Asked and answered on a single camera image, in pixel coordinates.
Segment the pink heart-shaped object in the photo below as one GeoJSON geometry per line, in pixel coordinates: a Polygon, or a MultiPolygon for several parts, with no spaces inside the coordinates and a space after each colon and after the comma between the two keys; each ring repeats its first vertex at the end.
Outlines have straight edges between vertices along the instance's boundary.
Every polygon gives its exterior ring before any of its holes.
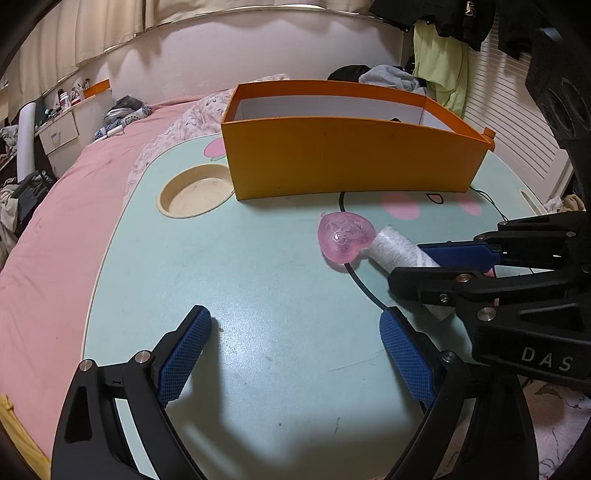
{"type": "Polygon", "coordinates": [[[359,250],[375,238],[375,228],[367,218],[351,212],[324,215],[318,226],[318,243],[324,256],[332,262],[350,263],[359,250]]]}

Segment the blue gripper pad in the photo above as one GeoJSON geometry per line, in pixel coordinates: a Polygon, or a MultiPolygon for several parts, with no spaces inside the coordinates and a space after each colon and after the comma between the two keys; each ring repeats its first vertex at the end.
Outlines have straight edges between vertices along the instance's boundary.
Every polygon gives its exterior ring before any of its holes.
{"type": "Polygon", "coordinates": [[[430,408],[437,397],[431,369],[389,310],[379,319],[379,334],[413,398],[430,408]]]}
{"type": "Polygon", "coordinates": [[[446,242],[418,247],[443,268],[465,268],[486,273],[501,264],[501,253],[484,242],[446,242]]]}
{"type": "Polygon", "coordinates": [[[179,398],[211,331],[211,314],[202,308],[162,367],[158,386],[158,402],[162,408],[179,398]]]}

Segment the hanging clothes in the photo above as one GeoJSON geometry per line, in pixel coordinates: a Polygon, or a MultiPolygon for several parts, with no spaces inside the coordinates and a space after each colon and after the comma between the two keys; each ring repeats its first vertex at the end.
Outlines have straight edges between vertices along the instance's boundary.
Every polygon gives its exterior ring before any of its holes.
{"type": "Polygon", "coordinates": [[[496,0],[499,15],[499,50],[519,60],[521,52],[531,53],[531,39],[538,28],[549,27],[531,0],[496,0]]]}
{"type": "Polygon", "coordinates": [[[495,0],[374,0],[369,11],[406,32],[417,20],[426,20],[440,37],[480,51],[495,19],[495,0]]]}
{"type": "Polygon", "coordinates": [[[414,76],[427,81],[437,103],[463,116],[468,85],[468,46],[443,38],[435,25],[418,20],[414,26],[414,76]]]}

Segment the table surface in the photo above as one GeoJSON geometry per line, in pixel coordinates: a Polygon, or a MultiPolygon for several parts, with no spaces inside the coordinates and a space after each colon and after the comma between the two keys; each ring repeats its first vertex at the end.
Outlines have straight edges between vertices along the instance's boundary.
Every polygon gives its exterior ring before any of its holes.
{"type": "MultiPolygon", "coordinates": [[[[339,194],[233,197],[190,219],[158,211],[162,187],[211,161],[203,152],[217,137],[172,148],[144,174],[105,258],[85,357],[125,362],[153,348],[194,304],[205,305],[215,318],[211,338],[167,414],[210,480],[361,480],[387,472],[422,413],[384,351],[380,309],[320,252],[318,222],[339,210],[339,194]]],[[[509,218],[534,214],[519,192],[527,188],[492,153],[473,187],[509,218]]],[[[474,191],[346,193],[344,206],[416,243],[472,239],[501,220],[474,191]]],[[[396,304],[384,272],[367,259],[353,267],[382,302],[396,304]]],[[[399,306],[440,349],[470,359],[454,314],[439,322],[422,305],[399,306]]],[[[126,403],[118,407],[140,471],[157,478],[126,403]]]]}

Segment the orange cardboard box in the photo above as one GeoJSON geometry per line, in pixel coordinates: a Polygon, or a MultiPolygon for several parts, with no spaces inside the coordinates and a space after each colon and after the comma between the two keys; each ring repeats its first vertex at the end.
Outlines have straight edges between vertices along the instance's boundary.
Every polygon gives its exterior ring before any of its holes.
{"type": "Polygon", "coordinates": [[[494,137],[423,95],[328,80],[239,85],[222,134],[238,200],[465,192],[494,137]]]}

